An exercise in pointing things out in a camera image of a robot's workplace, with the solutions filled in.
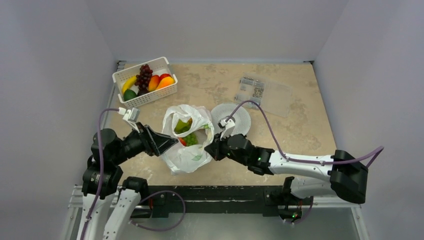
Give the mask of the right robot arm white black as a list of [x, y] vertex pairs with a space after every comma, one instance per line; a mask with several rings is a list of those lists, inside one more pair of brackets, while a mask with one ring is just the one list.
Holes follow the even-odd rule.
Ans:
[[368, 167], [344, 150], [321, 156], [282, 155], [272, 148], [253, 145], [243, 134], [216, 134], [204, 150], [216, 161], [229, 158], [256, 175], [292, 176], [280, 191], [288, 204], [319, 195], [336, 195], [354, 204], [366, 200]]

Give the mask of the fake green pear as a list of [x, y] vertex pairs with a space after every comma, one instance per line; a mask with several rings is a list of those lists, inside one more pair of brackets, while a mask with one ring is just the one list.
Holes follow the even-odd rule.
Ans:
[[174, 128], [174, 132], [176, 134], [185, 133], [185, 132], [190, 130], [192, 123], [193, 123], [192, 118], [188, 119], [187, 121], [182, 121], [181, 119], [179, 119], [175, 128]]

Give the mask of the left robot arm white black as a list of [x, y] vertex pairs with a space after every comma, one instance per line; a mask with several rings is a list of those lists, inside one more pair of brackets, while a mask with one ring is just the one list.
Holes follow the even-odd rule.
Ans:
[[123, 139], [110, 128], [96, 133], [91, 145], [92, 155], [82, 176], [82, 217], [77, 239], [118, 239], [130, 222], [135, 207], [150, 198], [146, 179], [128, 177], [117, 197], [117, 206], [109, 212], [123, 175], [120, 164], [140, 153], [161, 156], [178, 142], [176, 138], [157, 133], [140, 122]]

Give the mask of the fake green grapes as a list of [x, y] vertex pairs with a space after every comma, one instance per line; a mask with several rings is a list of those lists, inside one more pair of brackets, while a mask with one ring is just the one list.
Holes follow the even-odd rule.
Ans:
[[196, 136], [196, 134], [194, 132], [192, 132], [192, 133], [188, 134], [187, 136], [183, 137], [183, 139], [186, 142], [186, 147], [190, 147], [190, 146], [198, 145], [199, 144], [198, 138], [197, 138], [197, 136]]

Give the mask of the fake red fruit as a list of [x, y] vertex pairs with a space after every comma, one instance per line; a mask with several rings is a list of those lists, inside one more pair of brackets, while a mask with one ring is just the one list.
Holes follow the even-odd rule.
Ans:
[[185, 146], [185, 147], [187, 146], [187, 143], [185, 142], [185, 140], [183, 138], [179, 138], [179, 141], [183, 146]]

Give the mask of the white plastic bag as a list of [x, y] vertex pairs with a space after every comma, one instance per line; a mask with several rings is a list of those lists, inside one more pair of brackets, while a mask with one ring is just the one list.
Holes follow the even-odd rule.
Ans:
[[212, 160], [204, 148], [212, 143], [215, 128], [211, 113], [204, 106], [169, 107], [162, 121], [162, 133], [177, 140], [161, 156], [172, 175], [193, 173]]

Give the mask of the fake orange fruit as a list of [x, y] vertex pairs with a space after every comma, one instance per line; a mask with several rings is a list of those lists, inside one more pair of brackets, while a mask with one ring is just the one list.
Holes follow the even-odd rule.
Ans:
[[168, 87], [170, 85], [173, 85], [174, 83], [175, 83], [175, 79], [172, 78], [171, 76], [164, 77], [160, 80], [156, 90]]

